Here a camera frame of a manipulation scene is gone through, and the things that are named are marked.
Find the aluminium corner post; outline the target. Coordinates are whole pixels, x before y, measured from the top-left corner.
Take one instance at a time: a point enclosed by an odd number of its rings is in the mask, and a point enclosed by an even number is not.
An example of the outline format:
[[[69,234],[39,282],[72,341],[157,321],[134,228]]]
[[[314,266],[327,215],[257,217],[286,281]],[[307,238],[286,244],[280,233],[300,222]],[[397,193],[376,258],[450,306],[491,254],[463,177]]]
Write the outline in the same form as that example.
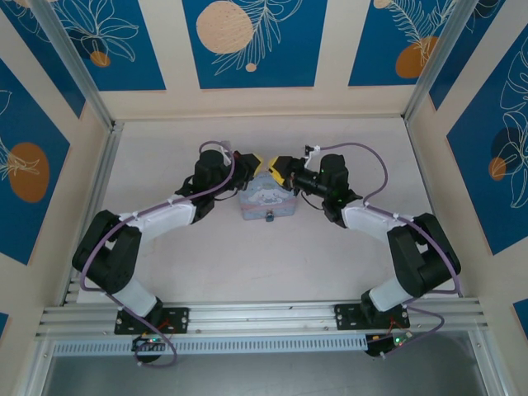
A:
[[[445,24],[445,28],[422,70],[421,76],[417,80],[408,104],[404,108],[402,117],[406,127],[409,127],[411,121],[417,115],[422,102],[426,99],[432,84],[436,81],[478,1],[457,0],[453,14]]]
[[[115,120],[102,100],[97,85],[88,72],[68,33],[64,29],[53,8],[46,0],[27,0],[42,30],[61,58],[62,63],[91,106],[97,119],[108,133],[111,133]]]

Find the left circuit board green light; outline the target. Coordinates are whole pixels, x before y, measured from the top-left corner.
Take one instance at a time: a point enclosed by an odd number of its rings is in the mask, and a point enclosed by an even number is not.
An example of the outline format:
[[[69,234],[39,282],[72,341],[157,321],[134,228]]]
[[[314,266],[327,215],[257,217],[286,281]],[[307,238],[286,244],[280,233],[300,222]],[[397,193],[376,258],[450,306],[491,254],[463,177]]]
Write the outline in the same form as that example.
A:
[[[138,353],[162,352],[166,350],[166,343],[160,337],[137,336],[132,341],[131,351]]]

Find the circuit board green light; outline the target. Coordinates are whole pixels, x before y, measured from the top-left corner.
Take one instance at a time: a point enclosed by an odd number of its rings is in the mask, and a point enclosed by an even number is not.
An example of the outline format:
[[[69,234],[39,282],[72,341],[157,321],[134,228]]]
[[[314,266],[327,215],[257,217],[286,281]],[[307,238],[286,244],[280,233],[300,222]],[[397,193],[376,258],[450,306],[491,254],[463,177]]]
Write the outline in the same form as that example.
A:
[[[162,352],[166,350],[166,343],[160,337],[137,336],[132,341],[131,351],[138,353]]]
[[[367,350],[365,353],[374,358],[385,358],[392,351],[402,347],[405,343],[408,343],[413,339],[412,334],[375,334],[367,335],[366,343]]]

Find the right circuit board green light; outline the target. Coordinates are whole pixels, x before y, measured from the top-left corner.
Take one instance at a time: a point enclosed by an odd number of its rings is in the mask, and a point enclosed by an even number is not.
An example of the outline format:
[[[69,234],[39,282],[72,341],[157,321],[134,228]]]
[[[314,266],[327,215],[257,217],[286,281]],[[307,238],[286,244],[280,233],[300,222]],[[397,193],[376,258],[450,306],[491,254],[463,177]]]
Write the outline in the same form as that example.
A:
[[[402,347],[405,343],[408,343],[413,339],[412,334],[375,334],[367,335],[366,343],[367,350],[365,353],[374,358],[385,358],[392,351]]]

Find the aluminium side rail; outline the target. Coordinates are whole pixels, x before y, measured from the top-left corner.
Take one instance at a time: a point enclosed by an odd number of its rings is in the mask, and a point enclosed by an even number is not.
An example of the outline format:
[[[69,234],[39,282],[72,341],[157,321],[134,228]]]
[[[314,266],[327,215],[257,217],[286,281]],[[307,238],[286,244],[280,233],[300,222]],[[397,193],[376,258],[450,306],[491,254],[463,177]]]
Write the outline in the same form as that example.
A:
[[[73,240],[73,253],[75,253],[78,245],[83,239],[83,235],[92,221],[92,218],[101,208],[102,202],[104,201],[111,170],[115,162],[116,153],[119,147],[124,126],[124,121],[114,121],[112,129],[109,130],[109,134],[106,137],[105,143],[102,147],[101,155],[97,163],[97,168],[90,185],[87,207],[80,223],[80,229],[77,236]]]

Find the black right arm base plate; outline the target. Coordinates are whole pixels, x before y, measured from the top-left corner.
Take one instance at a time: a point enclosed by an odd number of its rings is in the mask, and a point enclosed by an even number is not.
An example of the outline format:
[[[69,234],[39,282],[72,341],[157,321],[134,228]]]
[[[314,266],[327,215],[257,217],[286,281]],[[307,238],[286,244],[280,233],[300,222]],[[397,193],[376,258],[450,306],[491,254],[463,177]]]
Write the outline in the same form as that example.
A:
[[[408,311],[401,304],[385,312],[362,304],[336,304],[334,313],[338,330],[410,328]]]

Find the aluminium rail frame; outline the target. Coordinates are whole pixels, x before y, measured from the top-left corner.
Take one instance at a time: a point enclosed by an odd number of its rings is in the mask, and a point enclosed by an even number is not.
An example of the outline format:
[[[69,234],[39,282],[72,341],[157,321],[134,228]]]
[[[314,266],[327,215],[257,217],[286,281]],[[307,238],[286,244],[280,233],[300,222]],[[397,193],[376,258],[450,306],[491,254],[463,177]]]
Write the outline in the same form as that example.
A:
[[[254,304],[172,303],[168,308],[188,308],[190,337],[323,335],[338,332],[337,301]],[[421,299],[407,307],[411,331],[488,329],[479,300]],[[67,304],[44,309],[35,336],[38,339],[96,339],[112,337],[118,308],[109,304]]]

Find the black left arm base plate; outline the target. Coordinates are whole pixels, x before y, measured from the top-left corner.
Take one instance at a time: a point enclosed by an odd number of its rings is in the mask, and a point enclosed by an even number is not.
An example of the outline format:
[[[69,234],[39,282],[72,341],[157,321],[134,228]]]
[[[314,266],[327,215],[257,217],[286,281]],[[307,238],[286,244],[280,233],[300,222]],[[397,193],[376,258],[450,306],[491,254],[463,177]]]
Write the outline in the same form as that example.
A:
[[[186,334],[189,323],[188,308],[155,308],[144,320],[163,334]],[[121,310],[117,313],[115,335],[135,335],[152,333],[152,330],[139,319]]]

